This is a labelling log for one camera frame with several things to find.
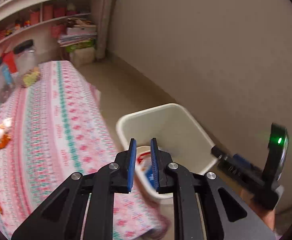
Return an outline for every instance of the black jar lid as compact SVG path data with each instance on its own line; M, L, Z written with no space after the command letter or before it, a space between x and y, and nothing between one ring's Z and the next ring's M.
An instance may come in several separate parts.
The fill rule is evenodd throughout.
M20 44L18 44L15 48L14 48L14 54L20 54L21 52L23 52L24 50L32 47L34 45L34 40L27 40L24 41Z

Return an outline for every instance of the glass jar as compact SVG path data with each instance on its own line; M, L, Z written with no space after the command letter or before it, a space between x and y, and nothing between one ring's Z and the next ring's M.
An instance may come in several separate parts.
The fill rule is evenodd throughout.
M15 84L9 72L8 66L0 57L0 103L4 103L14 90Z
M23 87L29 87L40 79L33 40L24 41L14 48L14 60Z

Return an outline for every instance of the baseboard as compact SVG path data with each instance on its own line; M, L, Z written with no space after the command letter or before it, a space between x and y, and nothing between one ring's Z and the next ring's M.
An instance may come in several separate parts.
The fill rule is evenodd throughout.
M106 51L106 57L113 62L116 66L121 68L125 73L129 74L133 78L137 79L144 87L147 87L147 89L156 95L158 95L160 98L163 99L165 102L169 103L177 103L177 101L168 93L166 93L162 88L160 88L158 85L156 85L153 81L151 81L149 78L144 76L141 72L139 72L136 68L131 66L129 63L124 61L122 58L118 57L113 52L107 50Z

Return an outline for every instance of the pink patterned tablecloth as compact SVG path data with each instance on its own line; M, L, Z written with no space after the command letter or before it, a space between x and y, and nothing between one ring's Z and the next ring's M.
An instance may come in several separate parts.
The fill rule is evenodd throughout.
M0 123L13 118L12 140L0 150L0 231L15 229L71 173L96 172L117 150L105 127L92 86L68 61L40 65L35 85L17 88L0 104ZM147 231L160 238L167 220L142 198L115 194L114 239Z

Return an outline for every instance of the hand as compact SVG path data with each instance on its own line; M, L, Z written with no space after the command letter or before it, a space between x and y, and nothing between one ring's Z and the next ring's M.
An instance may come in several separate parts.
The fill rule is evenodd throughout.
M275 228L275 210L266 210L259 204L250 200L249 207L264 221L264 223L273 231Z
M271 229L275 228L275 210L266 210L252 200L253 195L246 190L240 193L241 198L249 207L261 218L261 220Z

